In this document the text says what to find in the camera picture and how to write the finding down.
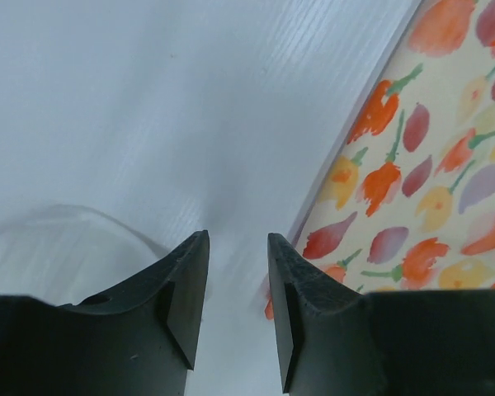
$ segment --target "floral tablecloth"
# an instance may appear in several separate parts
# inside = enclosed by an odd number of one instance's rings
[[[495,288],[495,0],[425,1],[296,247],[361,292]]]

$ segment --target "green stem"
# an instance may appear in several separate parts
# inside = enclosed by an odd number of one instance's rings
[[[476,163],[475,160],[472,160],[468,163],[468,165],[464,168],[462,173],[456,178],[455,182],[449,187],[449,193],[453,195],[453,192],[455,192],[455,188],[459,185],[460,181],[462,178],[465,176],[465,174],[468,172],[468,170]]]
[[[364,276],[372,276],[374,278],[391,278],[392,272],[373,272],[373,271],[362,271],[362,275]]]
[[[361,166],[361,160],[365,156],[366,152],[369,150],[368,147],[362,148],[360,151],[356,153],[353,159],[351,159],[351,162],[355,164],[357,167]]]
[[[491,69],[491,71],[488,74],[486,74],[486,77],[485,77],[486,80],[489,81],[491,79],[491,77],[493,77],[494,74],[495,74],[495,66],[493,66],[493,68]]]
[[[386,163],[393,163],[396,161],[396,152],[398,151],[399,141],[402,138],[403,122],[405,121],[405,110],[402,110],[402,114],[399,116],[398,130],[396,131],[396,140],[394,141],[393,147],[390,150],[389,155],[385,159]]]
[[[347,257],[345,260],[341,260],[338,265],[341,267],[341,268],[344,268],[346,270],[346,268],[348,267],[348,264],[350,264],[350,262],[352,260],[354,260],[356,257],[358,257],[361,253],[361,250],[363,249],[357,249],[355,252],[353,252],[349,257]]]
[[[495,130],[491,132],[487,132],[486,134],[477,134],[473,138],[471,138],[468,142],[468,149],[473,150],[475,149],[479,144],[481,144],[484,140],[492,138],[495,136]]]
[[[413,79],[418,77],[418,75],[423,71],[423,64],[419,64],[416,68],[412,70],[404,78],[400,78],[399,80],[394,81],[390,88],[387,90],[386,96],[391,97],[397,93],[400,93]]]

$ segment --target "black robotic claw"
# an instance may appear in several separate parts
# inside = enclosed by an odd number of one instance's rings
[[[358,293],[268,238],[280,375],[294,396],[495,396],[495,290]]]
[[[79,305],[0,296],[0,395],[183,395],[209,235]]]

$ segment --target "patterned cloth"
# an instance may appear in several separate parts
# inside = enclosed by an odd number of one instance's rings
[[[495,288],[495,0],[425,1],[297,249],[362,292]]]

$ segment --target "translucent plastic object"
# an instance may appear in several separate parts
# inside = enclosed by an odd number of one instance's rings
[[[0,225],[0,294],[78,304],[166,254],[100,212],[50,206]]]

